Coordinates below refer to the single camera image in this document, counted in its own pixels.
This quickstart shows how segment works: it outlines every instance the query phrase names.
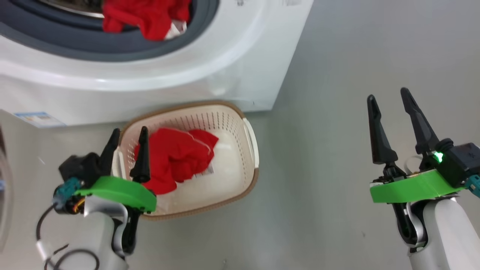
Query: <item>laundry basket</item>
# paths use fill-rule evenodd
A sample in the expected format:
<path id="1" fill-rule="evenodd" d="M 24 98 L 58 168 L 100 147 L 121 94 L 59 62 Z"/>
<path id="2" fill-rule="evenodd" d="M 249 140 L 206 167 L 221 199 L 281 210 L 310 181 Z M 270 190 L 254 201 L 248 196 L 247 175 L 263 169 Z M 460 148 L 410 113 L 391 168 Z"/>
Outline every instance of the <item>laundry basket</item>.
<path id="1" fill-rule="evenodd" d="M 150 134 L 169 127 L 183 131 L 202 129 L 219 138 L 208 169 L 192 180 L 177 183 L 175 191 L 157 195 L 156 211 L 144 218 L 162 220 L 208 211 L 243 198 L 255 186 L 259 165 L 257 141 L 249 121 L 235 105 L 223 101 L 187 104 L 133 120 L 122 131 L 112 165 L 114 175 L 131 180 L 134 149 L 142 126 L 148 127 Z"/>

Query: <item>green light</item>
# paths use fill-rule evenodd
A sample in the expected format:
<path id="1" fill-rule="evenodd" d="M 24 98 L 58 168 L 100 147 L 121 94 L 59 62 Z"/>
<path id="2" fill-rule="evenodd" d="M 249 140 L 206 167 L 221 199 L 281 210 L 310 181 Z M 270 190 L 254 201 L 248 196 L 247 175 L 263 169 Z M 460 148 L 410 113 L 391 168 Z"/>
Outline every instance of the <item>green light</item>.
<path id="1" fill-rule="evenodd" d="M 437 158 L 438 163 L 442 163 L 442 160 L 443 160 L 443 157 L 444 157 L 443 153 L 435 152 L 434 155 L 435 155 L 435 157 Z"/>

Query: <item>gray floor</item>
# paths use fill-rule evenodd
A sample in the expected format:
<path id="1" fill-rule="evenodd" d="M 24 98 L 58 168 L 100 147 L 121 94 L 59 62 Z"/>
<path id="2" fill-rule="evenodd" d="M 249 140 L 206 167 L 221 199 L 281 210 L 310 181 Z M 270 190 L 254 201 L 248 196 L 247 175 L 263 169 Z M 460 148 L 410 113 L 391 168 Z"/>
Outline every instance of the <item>gray floor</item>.
<path id="1" fill-rule="evenodd" d="M 256 188 L 218 210 L 142 221 L 131 269 L 410 269 L 391 207 L 369 195 L 382 168 L 371 160 L 366 98 L 377 96 L 401 163 L 415 154 L 402 86 L 440 138 L 480 144 L 479 9 L 467 0 L 316 1 L 274 110 L 248 115 L 261 155 Z M 60 183 L 58 165 L 100 151 L 118 125 L 37 130 L 0 120 L 15 178 L 1 268 L 39 269 L 34 226 Z M 461 195 L 479 230 L 479 199 Z M 44 236 L 61 246 L 77 221 L 49 217 Z"/>

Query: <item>washing machine drum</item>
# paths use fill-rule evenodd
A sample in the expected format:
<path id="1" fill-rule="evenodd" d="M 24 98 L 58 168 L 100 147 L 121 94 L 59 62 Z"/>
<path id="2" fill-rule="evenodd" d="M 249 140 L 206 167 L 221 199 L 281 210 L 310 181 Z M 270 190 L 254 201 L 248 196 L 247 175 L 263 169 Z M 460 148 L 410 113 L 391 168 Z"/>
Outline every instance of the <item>washing machine drum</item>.
<path id="1" fill-rule="evenodd" d="M 180 37 L 148 41 L 137 27 L 104 33 L 97 10 L 74 9 L 72 0 L 2 0 L 0 34 L 28 47 L 67 58 L 89 61 L 134 61 L 181 49 L 210 25 L 219 0 L 192 0 L 192 20 Z"/>

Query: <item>brown basket rim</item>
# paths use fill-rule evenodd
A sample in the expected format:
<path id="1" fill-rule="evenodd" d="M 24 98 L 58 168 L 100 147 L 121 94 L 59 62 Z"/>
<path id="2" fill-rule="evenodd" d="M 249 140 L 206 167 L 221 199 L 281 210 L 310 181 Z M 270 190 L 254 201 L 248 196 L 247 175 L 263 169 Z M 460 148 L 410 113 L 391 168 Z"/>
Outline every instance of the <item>brown basket rim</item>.
<path id="1" fill-rule="evenodd" d="M 182 104 L 182 105 L 174 106 L 174 107 L 171 107 L 171 108 L 156 110 L 154 112 L 139 116 L 139 117 L 131 120 L 130 122 L 128 122 L 124 126 L 124 128 L 122 129 L 122 131 L 120 133 L 120 144 L 119 145 L 121 145 L 121 141 L 123 139 L 123 134 L 125 133 L 125 131 L 128 130 L 134 123 L 136 123 L 138 121 L 141 121 L 141 120 L 144 120 L 146 118 L 156 116 L 156 115 L 159 115 L 159 114 L 164 114 L 164 113 L 167 113 L 167 112 L 175 111 L 175 110 L 182 110 L 182 109 L 209 106 L 209 105 L 222 105 L 222 106 L 229 107 L 229 108 L 233 109 L 236 113 L 238 113 L 238 115 L 242 119 L 245 118 L 245 114 L 237 106 L 235 106 L 234 104 L 232 104 L 230 102 L 227 102 L 227 101 L 216 100 L 216 101 L 202 101 L 202 102 Z M 180 213 L 159 215 L 159 216 L 142 215 L 142 218 L 146 219 L 146 220 L 150 220 L 150 221 L 167 220 L 167 219 L 174 219 L 174 218 L 179 218 L 179 217 L 186 217 L 186 216 L 190 216 L 190 215 L 194 215 L 194 214 L 198 214 L 198 213 L 202 213 L 202 212 L 206 212 L 206 211 L 209 211 L 209 210 L 219 208 L 221 206 L 227 205 L 229 203 L 240 200 L 240 199 L 244 198 L 245 196 L 247 196 L 252 191 L 252 189 L 255 187 L 255 185 L 257 184 L 258 175 L 259 175 L 259 168 L 255 168 L 253 170 L 252 181 L 250 182 L 250 185 L 248 186 L 248 188 L 244 192 L 242 192 L 241 194 L 239 194 L 235 197 L 232 197 L 230 199 L 226 199 L 224 201 L 217 202 L 217 203 L 209 205 L 209 206 L 205 206 L 205 207 L 201 207 L 201 208 L 197 208 L 197 209 L 193 209 L 193 210 L 189 210 L 189 211 L 184 211 L 184 212 L 180 212 Z"/>

